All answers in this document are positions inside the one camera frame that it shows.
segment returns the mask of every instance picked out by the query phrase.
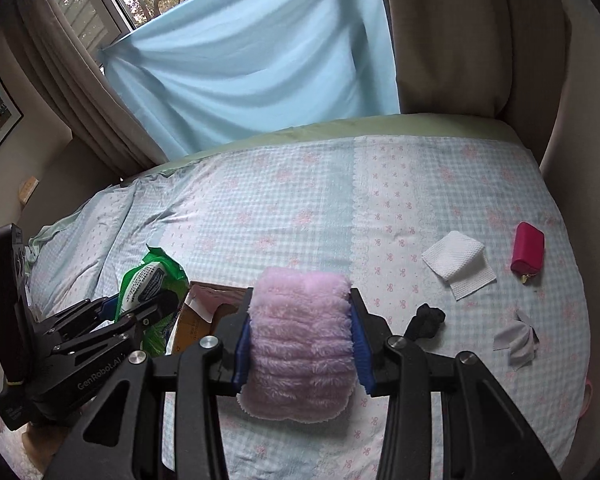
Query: mattress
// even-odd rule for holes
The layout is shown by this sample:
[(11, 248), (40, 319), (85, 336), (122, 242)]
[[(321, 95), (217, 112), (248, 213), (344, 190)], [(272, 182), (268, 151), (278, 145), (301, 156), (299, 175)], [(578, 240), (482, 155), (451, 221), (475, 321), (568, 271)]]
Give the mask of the mattress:
[[(189, 279), (203, 282), (250, 286), (267, 266), (341, 272), (394, 333), (420, 304), (442, 308), (444, 329), (422, 346), (448, 356), (476, 352), (561, 465), (582, 405), (589, 325), (564, 223), (532, 156), (493, 120), (420, 115), (335, 123), (261, 136), (98, 193), (31, 241), (34, 312), (46, 317), (117, 293), (146, 244), (161, 246)], [(546, 237), (543, 272), (527, 286), (509, 270), (521, 221)], [(420, 256), (451, 230), (483, 242), (497, 275), (461, 301)], [(517, 308), (533, 320), (540, 348), (531, 364), (514, 370), (492, 341)], [(229, 475), (374, 478), (387, 403), (358, 386), (336, 419), (300, 424), (259, 420), (235, 399), (220, 398)], [(437, 396), (432, 418), (432, 478), (442, 478)], [(173, 395), (165, 404), (162, 458), (173, 468)]]

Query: pink coin purse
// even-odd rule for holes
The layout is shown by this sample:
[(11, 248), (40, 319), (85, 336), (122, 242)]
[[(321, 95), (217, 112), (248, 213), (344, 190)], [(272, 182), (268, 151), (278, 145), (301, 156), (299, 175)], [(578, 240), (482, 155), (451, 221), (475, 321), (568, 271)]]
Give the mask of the pink coin purse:
[(511, 270), (520, 276), (522, 283), (542, 269), (544, 257), (544, 233), (531, 224), (520, 222), (513, 243)]

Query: blue sheet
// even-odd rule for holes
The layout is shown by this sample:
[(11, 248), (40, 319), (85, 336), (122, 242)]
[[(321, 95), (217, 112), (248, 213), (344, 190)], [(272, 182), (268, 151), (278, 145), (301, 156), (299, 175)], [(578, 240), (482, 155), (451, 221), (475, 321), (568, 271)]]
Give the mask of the blue sheet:
[(188, 0), (100, 54), (170, 160), (400, 112), (382, 0)]

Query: white furry object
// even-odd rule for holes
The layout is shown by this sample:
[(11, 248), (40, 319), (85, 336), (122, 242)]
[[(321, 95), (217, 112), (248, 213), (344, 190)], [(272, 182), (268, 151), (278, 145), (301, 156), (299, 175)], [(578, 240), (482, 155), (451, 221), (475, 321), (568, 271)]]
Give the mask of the white furry object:
[(31, 463), (24, 451), (22, 434), (26, 430), (26, 424), (16, 431), (4, 428), (0, 432), (0, 454), (20, 480), (42, 480), (42, 473)]

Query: white cloth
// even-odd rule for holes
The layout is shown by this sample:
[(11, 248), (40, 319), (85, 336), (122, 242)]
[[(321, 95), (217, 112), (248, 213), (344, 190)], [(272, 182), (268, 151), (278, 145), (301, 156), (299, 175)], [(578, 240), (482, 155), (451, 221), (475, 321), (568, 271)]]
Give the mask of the white cloth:
[(458, 231), (422, 253), (424, 262), (448, 282), (456, 301), (496, 280), (484, 256), (484, 244)]
[(493, 338), (494, 350), (509, 348), (509, 364), (516, 370), (533, 360), (539, 345), (531, 319), (520, 309), (516, 310), (516, 319)]
[(0, 432), (0, 454), (20, 480), (42, 480), (42, 473), (31, 463), (24, 451), (22, 435), (27, 431), (25, 424), (16, 431), (4, 428)]

